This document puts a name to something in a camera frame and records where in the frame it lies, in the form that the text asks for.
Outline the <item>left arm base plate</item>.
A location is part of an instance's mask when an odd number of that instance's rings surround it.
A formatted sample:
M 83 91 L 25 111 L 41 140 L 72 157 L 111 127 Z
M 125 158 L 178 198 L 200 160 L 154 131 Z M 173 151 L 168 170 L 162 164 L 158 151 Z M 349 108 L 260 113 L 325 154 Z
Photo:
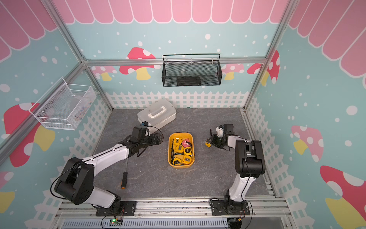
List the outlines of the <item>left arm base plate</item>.
M 137 201 L 117 201 L 109 208 L 97 207 L 96 216 L 128 216 L 132 217 L 135 214 Z

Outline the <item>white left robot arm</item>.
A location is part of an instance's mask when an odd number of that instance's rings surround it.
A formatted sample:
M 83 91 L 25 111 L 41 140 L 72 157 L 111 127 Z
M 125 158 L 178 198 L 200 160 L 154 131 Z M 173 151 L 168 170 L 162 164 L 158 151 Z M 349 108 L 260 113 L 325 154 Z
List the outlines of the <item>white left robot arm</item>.
M 95 187 L 94 177 L 109 166 L 139 153 L 140 149 L 160 145 L 163 140 L 161 133 L 143 135 L 141 138 L 129 135 L 114 147 L 94 156 L 83 159 L 73 157 L 67 161 L 61 175 L 51 187 L 62 198 L 75 205 L 88 203 L 97 209 L 118 213 L 122 209 L 121 198 L 110 191 Z

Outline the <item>yellow tape measure top clip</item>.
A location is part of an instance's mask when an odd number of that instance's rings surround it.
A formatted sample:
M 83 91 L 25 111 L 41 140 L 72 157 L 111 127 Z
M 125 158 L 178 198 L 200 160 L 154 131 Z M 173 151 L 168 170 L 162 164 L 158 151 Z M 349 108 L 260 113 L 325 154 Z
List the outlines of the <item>yellow tape measure top clip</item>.
M 174 138 L 173 139 L 173 145 L 179 146 L 179 145 L 182 144 L 182 142 L 183 142 L 183 139 L 182 138 Z

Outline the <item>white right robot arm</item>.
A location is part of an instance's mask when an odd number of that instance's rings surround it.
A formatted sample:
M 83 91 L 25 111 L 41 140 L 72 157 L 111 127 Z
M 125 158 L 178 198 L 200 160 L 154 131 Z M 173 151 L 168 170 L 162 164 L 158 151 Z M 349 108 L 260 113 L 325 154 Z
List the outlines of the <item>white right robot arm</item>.
M 208 147 L 219 149 L 228 147 L 234 150 L 234 167 L 236 177 L 233 185 L 224 197 L 224 208 L 244 208 L 246 194 L 252 183 L 266 171 L 262 143 L 259 140 L 248 140 L 239 135 L 219 137 L 213 134 L 206 140 Z

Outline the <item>yellow tape measure metal clip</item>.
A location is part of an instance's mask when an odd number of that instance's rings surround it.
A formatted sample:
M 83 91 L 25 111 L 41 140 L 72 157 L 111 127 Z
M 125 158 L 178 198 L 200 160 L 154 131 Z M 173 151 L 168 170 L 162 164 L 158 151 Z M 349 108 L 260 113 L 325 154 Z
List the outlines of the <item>yellow tape measure metal clip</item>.
M 190 165 L 192 163 L 192 156 L 191 155 L 184 155 L 182 159 L 183 165 Z

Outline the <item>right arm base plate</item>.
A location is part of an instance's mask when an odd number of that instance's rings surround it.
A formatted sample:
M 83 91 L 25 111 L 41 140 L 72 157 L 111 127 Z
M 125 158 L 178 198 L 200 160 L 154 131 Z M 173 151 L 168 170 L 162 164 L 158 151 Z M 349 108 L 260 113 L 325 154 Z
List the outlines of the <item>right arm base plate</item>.
M 235 215 L 235 216 L 247 216 L 250 215 L 250 208 L 247 201 L 233 201 L 225 198 L 220 200 L 218 198 L 211 198 L 209 200 L 212 215 Z

